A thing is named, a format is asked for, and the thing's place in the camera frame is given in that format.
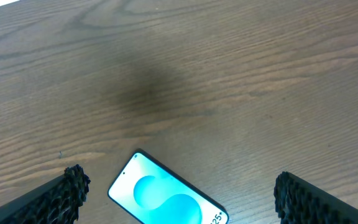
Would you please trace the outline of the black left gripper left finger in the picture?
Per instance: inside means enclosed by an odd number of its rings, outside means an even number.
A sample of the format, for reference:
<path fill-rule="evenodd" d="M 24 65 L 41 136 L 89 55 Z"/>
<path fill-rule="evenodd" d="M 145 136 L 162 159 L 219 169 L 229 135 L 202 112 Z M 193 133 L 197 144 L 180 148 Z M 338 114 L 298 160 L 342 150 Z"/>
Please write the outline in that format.
<path fill-rule="evenodd" d="M 0 206 L 0 224 L 73 224 L 90 182 L 78 164 L 67 167 L 63 175 Z"/>

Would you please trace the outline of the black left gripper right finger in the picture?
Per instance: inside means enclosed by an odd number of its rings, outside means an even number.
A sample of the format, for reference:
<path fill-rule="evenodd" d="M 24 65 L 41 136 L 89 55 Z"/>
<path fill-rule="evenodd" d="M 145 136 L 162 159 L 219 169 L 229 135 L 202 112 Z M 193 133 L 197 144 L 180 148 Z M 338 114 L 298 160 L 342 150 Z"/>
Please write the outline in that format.
<path fill-rule="evenodd" d="M 281 224 L 358 224 L 358 209 L 289 172 L 276 178 L 273 196 Z"/>

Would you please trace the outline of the blue Galaxy smartphone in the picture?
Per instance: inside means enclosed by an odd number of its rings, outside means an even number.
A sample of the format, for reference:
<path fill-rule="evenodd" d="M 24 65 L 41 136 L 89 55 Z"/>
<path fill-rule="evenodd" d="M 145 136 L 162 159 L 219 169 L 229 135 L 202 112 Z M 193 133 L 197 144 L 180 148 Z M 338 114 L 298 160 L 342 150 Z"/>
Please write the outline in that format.
<path fill-rule="evenodd" d="M 137 149 L 108 197 L 141 223 L 227 224 L 225 208 L 143 149 Z"/>

